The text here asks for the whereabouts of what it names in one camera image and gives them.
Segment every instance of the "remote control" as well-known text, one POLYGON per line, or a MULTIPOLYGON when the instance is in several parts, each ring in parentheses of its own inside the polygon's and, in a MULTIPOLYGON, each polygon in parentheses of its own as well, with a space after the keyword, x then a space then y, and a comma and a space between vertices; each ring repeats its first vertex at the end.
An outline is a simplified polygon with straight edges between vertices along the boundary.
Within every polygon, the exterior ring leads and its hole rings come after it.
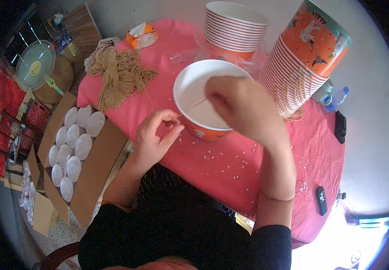
POLYGON ((319 213, 321 214, 321 216, 325 216, 325 214, 328 212, 328 209, 324 187, 316 188, 316 197, 317 204, 319 205, 319 213))

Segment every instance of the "needle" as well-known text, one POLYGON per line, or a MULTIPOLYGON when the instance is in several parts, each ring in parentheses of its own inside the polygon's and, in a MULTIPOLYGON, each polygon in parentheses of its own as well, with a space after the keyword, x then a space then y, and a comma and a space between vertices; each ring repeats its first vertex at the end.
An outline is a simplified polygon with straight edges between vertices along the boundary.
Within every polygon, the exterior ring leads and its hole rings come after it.
POLYGON ((194 107, 196 107, 197 105, 201 104, 201 103, 204 102, 205 100, 207 100, 207 99, 204 99, 204 100, 202 100, 201 102, 199 102, 199 103, 193 105, 193 106, 191 107, 191 109, 194 108, 194 107))

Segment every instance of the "electric fan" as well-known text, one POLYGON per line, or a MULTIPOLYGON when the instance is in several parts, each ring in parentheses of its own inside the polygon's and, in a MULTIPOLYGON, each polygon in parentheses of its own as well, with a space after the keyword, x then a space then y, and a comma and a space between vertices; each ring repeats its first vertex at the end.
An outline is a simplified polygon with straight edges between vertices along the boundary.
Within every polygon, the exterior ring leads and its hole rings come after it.
POLYGON ((16 65, 15 76, 19 87, 28 92, 39 89, 44 83, 64 95, 50 78, 55 64, 55 50, 47 40, 37 40, 28 46, 16 65))

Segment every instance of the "plastic bottle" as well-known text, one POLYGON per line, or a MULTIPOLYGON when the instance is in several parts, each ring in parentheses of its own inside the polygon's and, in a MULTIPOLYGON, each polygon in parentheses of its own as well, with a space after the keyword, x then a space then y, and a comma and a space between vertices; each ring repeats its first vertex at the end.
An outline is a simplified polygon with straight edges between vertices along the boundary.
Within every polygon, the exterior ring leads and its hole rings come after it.
POLYGON ((340 106, 340 104, 342 104, 344 102, 344 99, 347 97, 347 95, 349 93, 350 93, 350 91, 349 91, 349 88, 347 86, 345 86, 342 89, 333 90, 331 92, 332 101, 330 102, 330 99, 331 99, 330 97, 327 97, 325 100, 322 101, 323 104, 329 103, 329 105, 324 105, 324 110, 327 113, 330 113, 330 112, 334 111, 335 109, 337 109, 338 106, 340 106))

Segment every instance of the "hand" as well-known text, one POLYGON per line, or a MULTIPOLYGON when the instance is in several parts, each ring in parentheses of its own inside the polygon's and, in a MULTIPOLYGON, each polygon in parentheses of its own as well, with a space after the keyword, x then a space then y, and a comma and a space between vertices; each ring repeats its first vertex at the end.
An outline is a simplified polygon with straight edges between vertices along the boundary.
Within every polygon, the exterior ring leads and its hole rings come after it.
POLYGON ((286 126, 265 88, 245 77, 213 76, 205 95, 216 112, 237 132, 264 147, 289 143, 286 126))
POLYGON ((138 126, 133 154, 130 156, 136 160, 138 169, 147 172, 167 153, 184 129, 184 126, 176 119, 177 116, 178 114, 170 109, 154 111, 138 126), (165 137, 160 138, 156 132, 162 122, 170 131, 165 137))

